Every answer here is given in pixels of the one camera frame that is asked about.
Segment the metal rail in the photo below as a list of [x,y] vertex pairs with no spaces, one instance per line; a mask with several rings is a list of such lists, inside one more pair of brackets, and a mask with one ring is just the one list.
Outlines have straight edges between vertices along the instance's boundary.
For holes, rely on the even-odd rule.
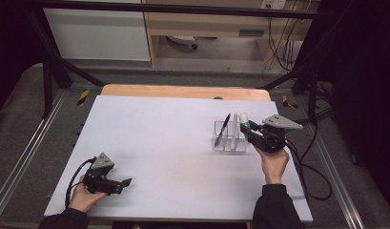
[[64,90],[64,91],[60,91],[60,93],[57,94],[57,97],[55,98],[54,103],[53,103],[53,109],[51,110],[51,113],[49,113],[47,118],[43,119],[40,122],[40,125],[37,128],[34,135],[32,136],[28,146],[24,150],[23,154],[20,156],[16,165],[13,167],[13,169],[10,172],[10,175],[8,176],[4,185],[1,187],[1,190],[0,190],[0,217],[1,217],[2,213],[4,212],[4,209],[7,206],[8,202],[10,201],[10,197],[12,196],[17,185],[19,184],[20,179],[25,174],[26,169],[28,168],[29,164],[31,163],[31,160],[34,156],[34,153],[37,151],[37,148],[39,147],[40,142],[43,140],[47,130],[51,126],[52,121],[54,120],[55,116],[57,115],[57,112],[60,109],[60,106],[62,104],[62,101],[63,101],[66,93],[67,93],[67,91]]
[[[297,98],[298,104],[300,104],[300,108],[305,116],[307,116],[306,107],[304,99]],[[309,131],[313,135],[313,127],[309,125]],[[345,215],[346,221],[349,224],[350,228],[353,229],[363,229],[364,224],[360,218],[359,212],[355,207],[355,203],[351,199],[349,192],[345,184],[343,183],[343,179],[340,177],[338,169],[332,160],[328,150],[325,147],[325,143],[322,140],[322,137],[319,133],[317,133],[317,152],[319,158],[321,160],[322,166],[325,169],[326,174],[331,180],[332,187],[334,188],[334,193],[337,196],[338,203],[340,208]]]

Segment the white cabinet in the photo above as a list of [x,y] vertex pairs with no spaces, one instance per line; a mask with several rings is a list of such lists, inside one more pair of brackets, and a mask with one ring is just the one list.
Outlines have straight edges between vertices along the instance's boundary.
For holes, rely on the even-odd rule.
[[45,9],[45,14],[64,58],[150,61],[142,12]]

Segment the black pen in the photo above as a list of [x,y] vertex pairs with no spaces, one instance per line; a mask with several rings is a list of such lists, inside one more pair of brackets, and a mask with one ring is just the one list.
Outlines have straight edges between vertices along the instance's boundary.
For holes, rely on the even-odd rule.
[[224,124],[222,124],[221,131],[218,133],[218,137],[216,139],[215,146],[217,146],[219,144],[219,142],[221,141],[222,133],[224,132],[225,128],[227,127],[228,120],[230,120],[230,116],[231,116],[231,113],[229,113],[227,115],[227,117],[225,118]]

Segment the black pole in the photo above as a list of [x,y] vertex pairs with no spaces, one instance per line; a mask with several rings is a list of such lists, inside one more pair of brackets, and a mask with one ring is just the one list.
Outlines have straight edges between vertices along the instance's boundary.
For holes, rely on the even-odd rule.
[[311,123],[317,127],[316,101],[317,101],[318,69],[312,69],[310,77],[310,94],[308,98],[308,117]]
[[103,87],[105,85],[107,85],[108,83],[105,83],[105,82],[102,82],[100,81],[99,79],[96,79],[95,77],[91,76],[90,74],[88,73],[85,73],[84,71],[78,69],[76,66],[74,66],[72,63],[68,62],[67,60],[63,59],[61,56],[57,56],[57,58],[59,59],[59,61],[63,64],[63,66],[65,68],[67,68],[68,70],[78,74],[79,76],[83,77],[84,79],[90,81],[91,83],[93,83],[95,86],[99,86],[99,87]]
[[291,72],[285,74],[282,77],[279,77],[278,79],[276,79],[276,80],[274,80],[274,81],[272,81],[264,86],[257,87],[256,89],[270,91],[273,88],[277,87],[277,85],[280,85],[291,78],[299,77],[301,73],[305,72],[305,70],[306,70],[306,65],[298,66],[298,68],[296,68],[295,70],[292,70]]
[[182,6],[163,4],[136,4],[136,3],[109,3],[109,2],[83,2],[63,0],[30,0],[31,6],[49,9],[68,10],[108,10],[108,11],[141,11],[141,12],[169,12],[169,13],[190,13],[190,14],[212,14],[232,16],[253,16],[253,17],[279,17],[279,18],[300,18],[318,19],[332,18],[333,13],[296,10],[265,10],[246,8],[224,8],[224,7],[203,7],[203,6]]
[[35,11],[33,9],[25,9],[24,12],[32,27],[34,28],[34,31],[42,42],[43,48],[45,50],[43,54],[46,56],[46,60],[50,63],[50,72],[57,81],[58,86],[60,88],[69,88],[72,85],[72,81],[65,69],[58,63],[55,56],[56,49],[52,46],[50,39],[42,28]]

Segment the marker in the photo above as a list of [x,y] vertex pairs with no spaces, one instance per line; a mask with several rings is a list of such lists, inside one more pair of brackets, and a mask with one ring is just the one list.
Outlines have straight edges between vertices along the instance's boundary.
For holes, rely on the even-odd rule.
[[248,115],[246,113],[242,113],[239,115],[239,122],[244,124],[246,127],[251,129],[251,125],[249,124]]

